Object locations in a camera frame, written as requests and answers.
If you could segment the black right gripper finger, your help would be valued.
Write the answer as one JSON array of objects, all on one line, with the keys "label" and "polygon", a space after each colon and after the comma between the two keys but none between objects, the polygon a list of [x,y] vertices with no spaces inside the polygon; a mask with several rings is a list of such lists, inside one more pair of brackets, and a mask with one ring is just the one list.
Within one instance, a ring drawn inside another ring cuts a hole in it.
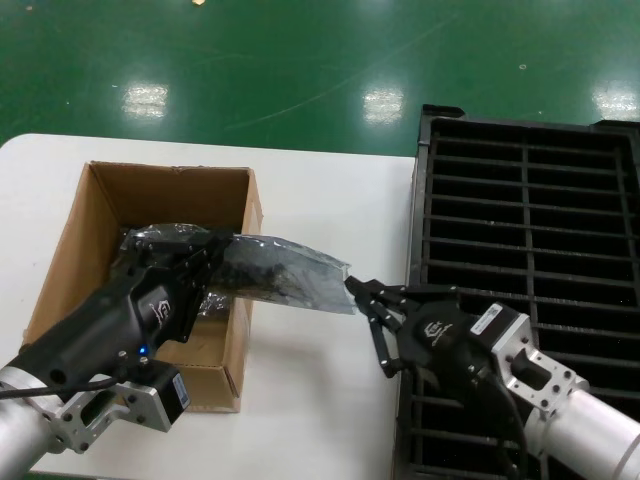
[{"label": "black right gripper finger", "polygon": [[404,363],[391,357],[384,331],[395,336],[401,328],[400,322],[377,300],[357,300],[356,305],[368,320],[379,366],[387,378],[393,378],[404,368]]},{"label": "black right gripper finger", "polygon": [[354,276],[349,276],[345,280],[345,287],[358,306],[375,303],[391,306],[411,302],[426,304],[459,299],[457,287],[450,285],[385,285],[378,280],[363,282]]}]

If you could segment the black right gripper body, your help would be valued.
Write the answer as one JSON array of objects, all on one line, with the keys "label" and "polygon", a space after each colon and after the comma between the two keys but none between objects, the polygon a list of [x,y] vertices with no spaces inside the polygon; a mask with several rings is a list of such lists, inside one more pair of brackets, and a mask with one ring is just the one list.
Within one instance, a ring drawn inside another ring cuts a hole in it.
[{"label": "black right gripper body", "polygon": [[400,360],[430,372],[449,396],[473,396],[480,372],[493,370],[489,350],[471,334],[473,320],[456,300],[419,305],[396,333]]}]

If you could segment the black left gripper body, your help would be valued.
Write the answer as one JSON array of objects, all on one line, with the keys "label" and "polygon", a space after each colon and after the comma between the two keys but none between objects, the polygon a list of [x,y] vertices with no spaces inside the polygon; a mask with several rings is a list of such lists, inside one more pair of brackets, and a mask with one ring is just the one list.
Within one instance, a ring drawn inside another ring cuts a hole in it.
[{"label": "black left gripper body", "polygon": [[180,341],[184,274],[148,267],[113,278],[19,353],[18,369],[64,401],[97,375],[121,377],[140,355]]}]

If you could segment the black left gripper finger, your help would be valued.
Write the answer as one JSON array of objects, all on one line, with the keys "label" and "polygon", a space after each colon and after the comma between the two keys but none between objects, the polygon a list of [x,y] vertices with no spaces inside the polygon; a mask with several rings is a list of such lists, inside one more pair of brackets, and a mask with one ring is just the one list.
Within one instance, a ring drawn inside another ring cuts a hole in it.
[{"label": "black left gripper finger", "polygon": [[178,273],[212,269],[225,250],[225,234],[216,232],[129,232],[121,254],[132,267],[161,267]]},{"label": "black left gripper finger", "polygon": [[200,305],[209,283],[223,259],[223,248],[203,248],[184,262],[183,276],[187,292],[185,315],[180,322],[180,341],[186,343],[191,335]]}]

